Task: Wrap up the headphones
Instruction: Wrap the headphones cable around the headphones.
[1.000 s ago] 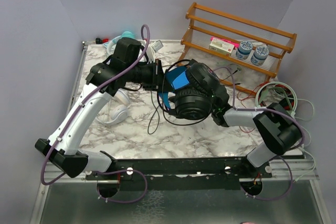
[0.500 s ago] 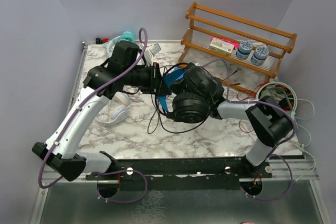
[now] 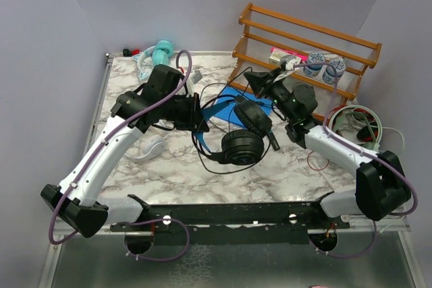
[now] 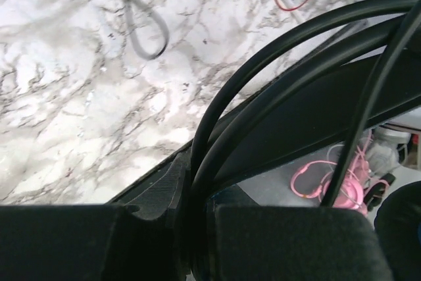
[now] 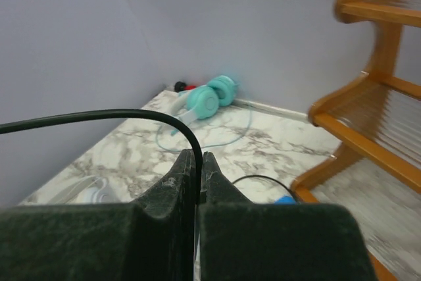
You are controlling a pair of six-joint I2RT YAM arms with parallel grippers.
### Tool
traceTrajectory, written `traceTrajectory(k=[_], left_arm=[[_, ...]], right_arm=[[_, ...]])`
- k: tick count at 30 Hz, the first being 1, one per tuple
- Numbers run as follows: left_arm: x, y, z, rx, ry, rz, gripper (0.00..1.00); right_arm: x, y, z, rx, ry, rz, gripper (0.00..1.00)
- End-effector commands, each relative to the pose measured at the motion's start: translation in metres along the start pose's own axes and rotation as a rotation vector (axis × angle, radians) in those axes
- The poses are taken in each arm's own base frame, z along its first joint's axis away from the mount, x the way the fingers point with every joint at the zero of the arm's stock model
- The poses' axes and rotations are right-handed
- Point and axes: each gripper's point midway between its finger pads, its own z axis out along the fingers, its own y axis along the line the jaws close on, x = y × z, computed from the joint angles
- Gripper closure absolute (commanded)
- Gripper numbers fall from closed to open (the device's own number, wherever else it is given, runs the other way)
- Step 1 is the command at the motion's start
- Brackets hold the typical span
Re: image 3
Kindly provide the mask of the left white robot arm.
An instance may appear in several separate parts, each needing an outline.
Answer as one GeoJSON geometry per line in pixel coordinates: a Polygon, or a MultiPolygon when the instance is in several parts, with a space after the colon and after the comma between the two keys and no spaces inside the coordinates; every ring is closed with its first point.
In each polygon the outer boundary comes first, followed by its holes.
{"type": "Polygon", "coordinates": [[[116,98],[105,127],[82,160],[57,185],[47,184],[40,196],[74,233],[92,237],[104,225],[126,222],[134,230],[149,222],[145,203],[127,196],[99,200],[102,186],[115,166],[160,120],[178,130],[195,132],[203,120],[199,95],[190,88],[192,70],[156,65],[147,82],[116,98]]]}

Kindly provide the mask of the white over-ear headphones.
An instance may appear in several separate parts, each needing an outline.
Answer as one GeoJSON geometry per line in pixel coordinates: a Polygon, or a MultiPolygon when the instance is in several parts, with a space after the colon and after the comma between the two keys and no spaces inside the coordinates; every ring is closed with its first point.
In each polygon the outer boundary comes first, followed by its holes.
{"type": "Polygon", "coordinates": [[[137,163],[154,159],[166,149],[166,138],[160,134],[142,136],[126,151],[125,156],[137,163]]]}

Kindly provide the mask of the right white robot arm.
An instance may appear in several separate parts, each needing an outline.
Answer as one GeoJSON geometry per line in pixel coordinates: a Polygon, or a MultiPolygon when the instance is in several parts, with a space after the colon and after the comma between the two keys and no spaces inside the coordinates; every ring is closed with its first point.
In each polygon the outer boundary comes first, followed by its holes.
{"type": "Polygon", "coordinates": [[[380,221],[414,199],[399,158],[391,151],[375,152],[353,144],[313,117],[317,100],[313,87],[299,84],[288,90],[280,69],[244,74],[257,98],[271,100],[286,118],[286,133],[297,145],[321,154],[354,177],[354,190],[334,192],[310,211],[311,223],[325,228],[334,218],[363,214],[380,221]]]}

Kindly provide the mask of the black blue headphones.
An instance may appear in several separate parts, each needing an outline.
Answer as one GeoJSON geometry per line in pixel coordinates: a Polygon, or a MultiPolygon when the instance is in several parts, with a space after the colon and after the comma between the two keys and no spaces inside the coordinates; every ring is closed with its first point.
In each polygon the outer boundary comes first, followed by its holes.
{"type": "Polygon", "coordinates": [[[223,96],[223,100],[202,110],[206,122],[217,112],[234,103],[234,114],[243,124],[242,129],[226,133],[221,139],[221,151],[211,152],[205,143],[203,132],[193,132],[192,138],[198,151],[220,165],[253,165],[264,154],[263,138],[271,132],[272,121],[259,104],[241,95],[223,96]]]}

